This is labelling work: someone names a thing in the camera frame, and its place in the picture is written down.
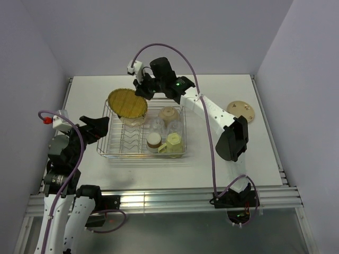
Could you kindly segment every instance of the wire dish rack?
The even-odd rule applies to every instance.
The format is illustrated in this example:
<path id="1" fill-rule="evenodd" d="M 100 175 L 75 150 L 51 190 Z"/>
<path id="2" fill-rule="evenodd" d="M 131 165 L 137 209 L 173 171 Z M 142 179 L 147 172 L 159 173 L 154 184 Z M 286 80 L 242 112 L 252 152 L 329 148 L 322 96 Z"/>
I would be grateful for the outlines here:
<path id="1" fill-rule="evenodd" d="M 185 108 L 179 106 L 176 102 L 167 98 L 153 98 L 148 101 L 147 115 L 143 125 L 129 126 L 118 118 L 111 110 L 108 101 L 105 101 L 102 116 L 110 118 L 108 134 L 99 139 L 97 143 L 97 152 L 106 158 L 178 158 L 187 151 L 186 145 L 186 116 Z M 180 153 L 151 153 L 147 150 L 147 136 L 152 119 L 158 116 L 163 107 L 171 106 L 178 110 L 183 130 L 183 151 Z"/>

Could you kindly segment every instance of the white tabletop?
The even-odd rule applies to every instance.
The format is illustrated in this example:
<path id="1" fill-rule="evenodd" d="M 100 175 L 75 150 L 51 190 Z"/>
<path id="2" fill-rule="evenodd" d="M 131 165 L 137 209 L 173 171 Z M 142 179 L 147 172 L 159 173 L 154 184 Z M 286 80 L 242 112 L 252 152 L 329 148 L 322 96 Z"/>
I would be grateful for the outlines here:
<path id="1" fill-rule="evenodd" d="M 185 75 L 193 80 L 192 75 Z M 245 101 L 255 111 L 255 119 L 248 125 L 249 143 L 245 153 L 247 174 L 257 186 L 282 185 L 278 165 L 270 143 L 262 113 L 249 75 L 198 75 L 200 89 L 205 96 L 222 108 L 232 101 Z M 74 77 L 67 98 L 66 110 L 72 121 L 82 115 L 102 116 L 104 102 L 117 88 L 133 88 L 131 76 Z M 79 170 L 81 184 L 99 185 L 101 189 L 169 189 L 212 187 L 211 159 L 206 124 L 189 110 L 186 111 L 188 151 L 181 159 L 149 159 L 140 163 L 110 161 L 96 151 L 96 144 L 88 145 Z M 217 139 L 213 137 L 214 146 Z M 225 186 L 227 168 L 216 154 L 217 185 Z"/>

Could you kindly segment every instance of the round yellow mat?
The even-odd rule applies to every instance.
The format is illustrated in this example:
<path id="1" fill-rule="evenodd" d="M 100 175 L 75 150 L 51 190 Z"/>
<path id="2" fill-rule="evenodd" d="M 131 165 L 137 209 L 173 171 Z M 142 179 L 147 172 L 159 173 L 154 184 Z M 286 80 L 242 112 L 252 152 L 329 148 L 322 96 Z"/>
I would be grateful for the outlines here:
<path id="1" fill-rule="evenodd" d="M 112 91 L 108 96 L 110 108 L 121 117 L 133 119 L 146 114 L 147 102 L 136 96 L 132 89 L 120 88 Z"/>

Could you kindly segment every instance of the red connector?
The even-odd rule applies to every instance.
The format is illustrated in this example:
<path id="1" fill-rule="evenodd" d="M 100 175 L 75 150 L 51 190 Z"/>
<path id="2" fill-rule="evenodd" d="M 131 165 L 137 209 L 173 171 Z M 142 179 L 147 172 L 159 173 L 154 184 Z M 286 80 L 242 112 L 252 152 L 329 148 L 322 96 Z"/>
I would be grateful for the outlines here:
<path id="1" fill-rule="evenodd" d="M 45 117 L 43 120 L 44 124 L 51 124 L 53 122 L 53 118 Z"/>

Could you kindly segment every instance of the white wall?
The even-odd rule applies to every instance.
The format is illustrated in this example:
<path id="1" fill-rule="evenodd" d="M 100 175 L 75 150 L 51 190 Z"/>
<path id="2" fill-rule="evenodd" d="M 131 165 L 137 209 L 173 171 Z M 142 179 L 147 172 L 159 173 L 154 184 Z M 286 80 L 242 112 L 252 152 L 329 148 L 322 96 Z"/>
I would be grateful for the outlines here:
<path id="1" fill-rule="evenodd" d="M 66 78 L 19 0 L 0 3 L 0 246 L 12 253 L 53 134 L 40 109 L 62 105 Z"/>
<path id="2" fill-rule="evenodd" d="M 257 74 L 288 179 L 322 253 L 339 253 L 339 1 L 295 0 Z"/>
<path id="3" fill-rule="evenodd" d="M 72 75 L 124 75 L 144 45 L 180 49 L 199 74 L 256 73 L 292 0 L 22 0 Z M 145 63 L 175 53 L 149 49 Z"/>

